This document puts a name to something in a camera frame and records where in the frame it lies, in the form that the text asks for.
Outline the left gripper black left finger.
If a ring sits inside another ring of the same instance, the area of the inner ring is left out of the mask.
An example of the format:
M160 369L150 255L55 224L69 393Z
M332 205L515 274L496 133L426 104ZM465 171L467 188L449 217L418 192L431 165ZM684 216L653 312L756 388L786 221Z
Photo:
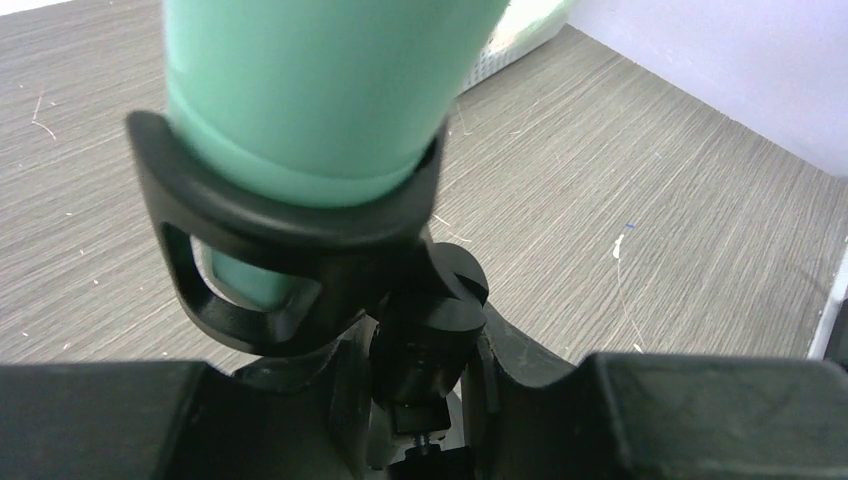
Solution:
M201 361L5 365L5 479L360 479L368 329L237 376Z

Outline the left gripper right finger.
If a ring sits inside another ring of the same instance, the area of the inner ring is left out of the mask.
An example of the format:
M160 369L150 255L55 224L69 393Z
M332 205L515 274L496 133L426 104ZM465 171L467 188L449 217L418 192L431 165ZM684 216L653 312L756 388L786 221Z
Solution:
M462 380L481 479L843 479L826 361L601 352L572 365L486 307Z

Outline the black mic stand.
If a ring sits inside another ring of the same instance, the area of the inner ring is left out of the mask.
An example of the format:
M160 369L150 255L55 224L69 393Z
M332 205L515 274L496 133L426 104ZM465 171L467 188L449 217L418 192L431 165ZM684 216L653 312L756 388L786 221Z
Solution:
M125 125L184 311L254 356L203 376L169 476L473 478L472 448L440 442L488 283L427 227L444 131L385 197L310 209L224 180L158 114L134 111Z

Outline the mint green microphone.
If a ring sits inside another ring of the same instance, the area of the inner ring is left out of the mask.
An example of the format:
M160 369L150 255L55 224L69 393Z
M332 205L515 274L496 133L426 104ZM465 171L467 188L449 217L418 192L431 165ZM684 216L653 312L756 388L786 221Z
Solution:
M289 204L405 181L503 1L166 1L166 116L213 171Z

